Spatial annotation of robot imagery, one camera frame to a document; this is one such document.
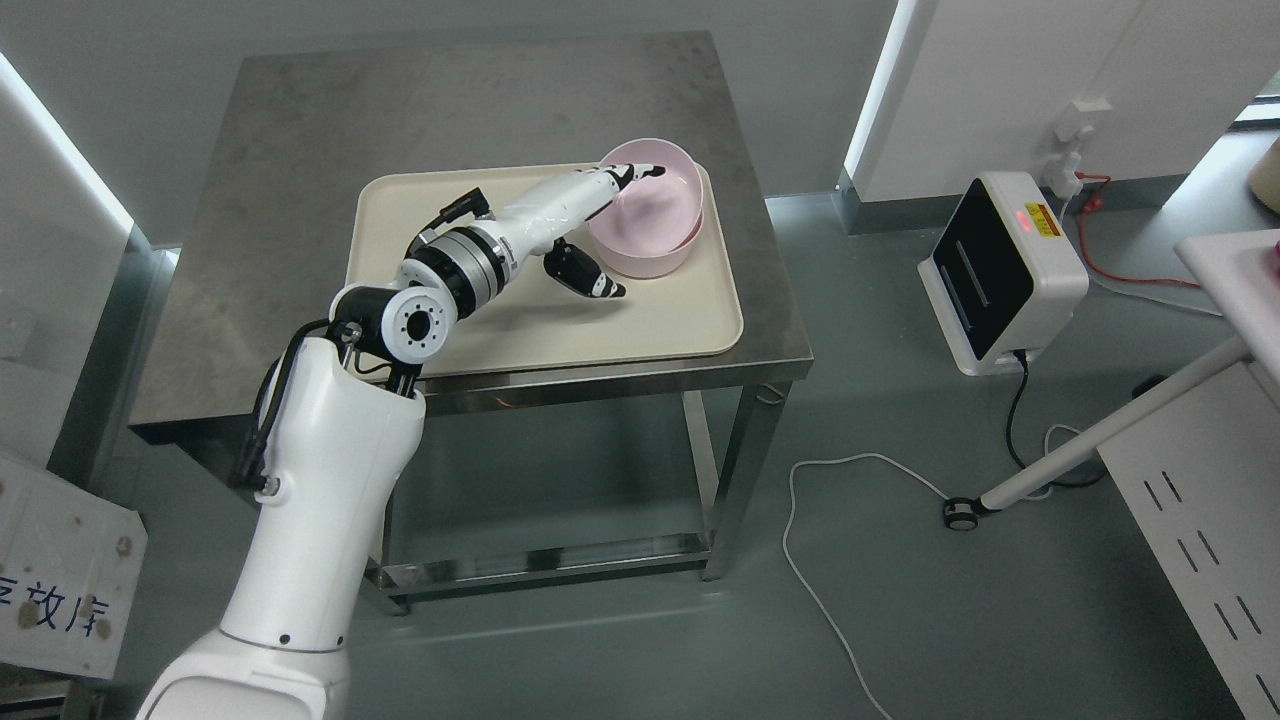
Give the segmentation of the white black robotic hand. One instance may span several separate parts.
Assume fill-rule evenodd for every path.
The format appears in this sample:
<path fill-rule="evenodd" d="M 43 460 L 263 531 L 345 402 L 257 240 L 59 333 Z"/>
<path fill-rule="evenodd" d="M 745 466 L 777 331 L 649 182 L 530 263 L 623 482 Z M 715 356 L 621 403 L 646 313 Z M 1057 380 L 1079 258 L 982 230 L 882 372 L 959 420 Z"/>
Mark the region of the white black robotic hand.
<path fill-rule="evenodd" d="M 495 236 L 508 249 L 513 279 L 531 256 L 544 258 L 544 272 L 567 290 L 589 299 L 617 299 L 626 288 L 566 240 L 607 209 L 630 184 L 666 173 L 646 163 L 591 167 L 553 176 L 521 193 L 495 215 Z"/>

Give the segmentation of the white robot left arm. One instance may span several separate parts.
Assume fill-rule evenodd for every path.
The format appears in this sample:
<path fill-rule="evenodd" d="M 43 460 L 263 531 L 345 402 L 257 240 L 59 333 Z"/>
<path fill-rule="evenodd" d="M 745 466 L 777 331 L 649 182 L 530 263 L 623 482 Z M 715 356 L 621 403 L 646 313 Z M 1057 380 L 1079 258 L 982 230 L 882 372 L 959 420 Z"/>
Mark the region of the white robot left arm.
<path fill-rule="evenodd" d="M 431 219 L 393 281 L 344 287 L 266 374 L 238 468 L 260 506 L 248 555 L 219 624 L 164 669 L 138 717 L 342 717 L 369 547 L 422 436 L 422 366 L 465 310 L 562 238 L 479 199 Z"/>

